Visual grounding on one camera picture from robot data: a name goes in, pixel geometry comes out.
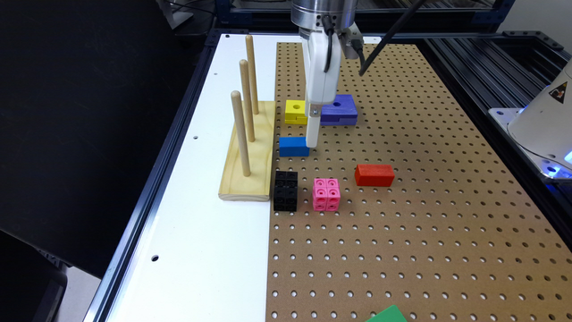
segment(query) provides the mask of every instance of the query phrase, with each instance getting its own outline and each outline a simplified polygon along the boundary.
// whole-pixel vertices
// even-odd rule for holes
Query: red block
[[[357,165],[356,184],[358,186],[390,187],[395,173],[391,165]]]

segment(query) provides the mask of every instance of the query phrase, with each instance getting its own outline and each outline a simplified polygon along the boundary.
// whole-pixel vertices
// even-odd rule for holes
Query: blue light
[[[560,171],[560,168],[558,166],[549,167],[548,171],[550,171],[549,176],[555,177],[556,174],[558,174],[558,172]]]
[[[572,164],[572,151],[568,152],[568,154],[564,157],[564,160]]]

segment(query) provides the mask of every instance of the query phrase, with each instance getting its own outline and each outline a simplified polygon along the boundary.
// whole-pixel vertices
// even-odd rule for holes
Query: wooden peg board
[[[366,55],[373,50],[366,46]],[[278,45],[273,167],[297,171],[295,213],[272,212],[267,321],[572,320],[572,254],[413,45],[387,46],[366,76],[343,61],[357,126],[322,127],[310,157],[278,157],[287,99],[304,99],[300,44]],[[389,164],[390,188],[357,164]],[[337,178],[339,211],[312,209]]]

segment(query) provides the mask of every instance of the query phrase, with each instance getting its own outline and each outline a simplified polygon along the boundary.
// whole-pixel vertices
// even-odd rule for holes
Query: lego brick
[[[337,125],[356,125],[358,119],[356,118],[339,118],[336,121],[327,121],[323,118],[320,119],[320,125],[322,126],[337,126]]]
[[[330,186],[328,182],[328,199],[325,205],[326,211],[336,211],[340,206],[340,188]]]
[[[340,185],[337,179],[314,179],[312,188],[314,211],[336,211],[340,205]]]
[[[336,95],[333,103],[322,106],[322,118],[325,121],[331,121],[330,117],[335,118],[358,118],[358,110],[351,95]]]
[[[296,211],[298,205],[298,173],[277,171],[274,180],[274,211]]]
[[[314,187],[314,190],[312,191],[312,198],[314,199],[314,203],[325,205],[328,201],[328,189],[325,187]]]
[[[280,138],[280,157],[307,157],[310,148],[306,146],[306,137]]]
[[[403,314],[401,314],[397,306],[391,305],[366,322],[407,322],[407,320],[403,317]]]
[[[287,124],[307,124],[305,110],[306,102],[302,100],[287,100],[284,122]]]
[[[390,187],[395,173],[391,165],[357,165],[355,176],[358,186]]]
[[[340,187],[340,183],[338,182],[338,179],[326,179],[326,185],[328,187]]]
[[[325,187],[326,183],[327,183],[327,179],[319,179],[319,178],[314,179],[314,187],[316,187],[316,186],[317,187],[322,187],[322,186]]]

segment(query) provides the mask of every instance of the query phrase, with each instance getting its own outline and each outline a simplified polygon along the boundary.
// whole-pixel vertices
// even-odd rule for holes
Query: blue block
[[[280,157],[307,157],[310,155],[310,148],[306,146],[306,137],[285,137],[280,138]]]
[[[324,120],[320,120],[320,125],[323,126],[332,126],[332,125],[356,125],[358,123],[358,119],[357,118],[339,118],[337,121],[332,121],[332,122],[328,122],[328,121],[324,121]]]
[[[336,95],[332,104],[322,106],[322,122],[338,122],[341,118],[358,118],[358,110],[351,95]]]

